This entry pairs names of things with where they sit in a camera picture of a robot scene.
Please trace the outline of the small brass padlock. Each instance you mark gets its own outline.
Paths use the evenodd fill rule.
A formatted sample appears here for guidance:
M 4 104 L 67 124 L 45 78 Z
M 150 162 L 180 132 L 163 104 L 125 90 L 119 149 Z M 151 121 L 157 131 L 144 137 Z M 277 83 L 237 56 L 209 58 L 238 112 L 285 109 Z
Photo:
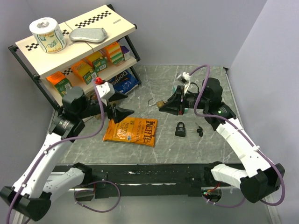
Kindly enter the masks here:
M 153 107 L 153 106 L 157 106 L 158 108 L 161 108 L 162 106 L 164 106 L 165 102 L 163 100 L 160 100 L 160 101 L 156 101 L 154 103 L 151 103 L 151 101 L 154 100 L 153 98 L 149 99 L 147 104 L 148 106 L 150 107 Z

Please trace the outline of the black Kaijing padlock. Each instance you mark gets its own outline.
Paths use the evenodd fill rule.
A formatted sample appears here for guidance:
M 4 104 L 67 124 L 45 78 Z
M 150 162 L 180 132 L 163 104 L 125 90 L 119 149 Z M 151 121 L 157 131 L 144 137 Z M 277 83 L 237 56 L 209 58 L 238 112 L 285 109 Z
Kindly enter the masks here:
M 186 136 L 185 124 L 183 122 L 177 123 L 176 130 L 175 130 L 175 136 L 178 136 L 178 137 Z

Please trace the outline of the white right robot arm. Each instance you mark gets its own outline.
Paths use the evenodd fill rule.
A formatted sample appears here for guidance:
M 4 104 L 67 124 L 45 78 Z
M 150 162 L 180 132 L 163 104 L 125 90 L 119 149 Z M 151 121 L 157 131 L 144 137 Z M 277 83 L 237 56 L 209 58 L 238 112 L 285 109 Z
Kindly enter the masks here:
M 243 169 L 236 169 L 219 161 L 210 163 L 205 167 L 205 183 L 214 186 L 222 182 L 236 187 L 251 203 L 262 201 L 281 189 L 280 200 L 272 204 L 280 205 L 285 198 L 285 169 L 266 157 L 245 133 L 235 113 L 222 101 L 223 88 L 219 80 L 208 78 L 197 93 L 188 91 L 187 84 L 183 80 L 183 85 L 179 85 L 170 98 L 159 102 L 159 111 L 183 115 L 186 108 L 201 109 L 207 123 L 224 138 L 243 165 Z

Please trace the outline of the black padlock key bunch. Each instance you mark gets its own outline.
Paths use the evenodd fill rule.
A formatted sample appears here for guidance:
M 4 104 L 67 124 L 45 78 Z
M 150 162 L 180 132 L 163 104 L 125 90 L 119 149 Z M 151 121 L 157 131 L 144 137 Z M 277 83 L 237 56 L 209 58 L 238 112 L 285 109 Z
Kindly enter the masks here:
M 196 128 L 196 130 L 192 130 L 191 133 L 197 133 L 199 136 L 199 140 L 201 140 L 201 138 L 203 137 L 203 134 L 204 134 L 203 128 L 197 122 L 195 122 L 195 124 L 196 124 L 197 128 Z

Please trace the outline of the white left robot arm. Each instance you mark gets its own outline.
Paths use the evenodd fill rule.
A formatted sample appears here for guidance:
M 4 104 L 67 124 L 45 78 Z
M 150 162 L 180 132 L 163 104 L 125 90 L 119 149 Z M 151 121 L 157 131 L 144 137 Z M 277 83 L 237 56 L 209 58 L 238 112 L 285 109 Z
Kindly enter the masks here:
M 62 110 L 53 120 L 43 146 L 24 174 L 13 184 L 0 191 L 0 197 L 9 205 L 9 210 L 39 221 L 50 209 L 51 204 L 69 189 L 86 188 L 93 180 L 92 169 L 76 163 L 63 175 L 47 181 L 62 154 L 76 140 L 84 129 L 84 119 L 94 115 L 108 117 L 119 123 L 134 111 L 123 109 L 111 101 L 127 98 L 109 83 L 95 85 L 97 100 L 88 98 L 83 89 L 75 86 L 62 98 Z

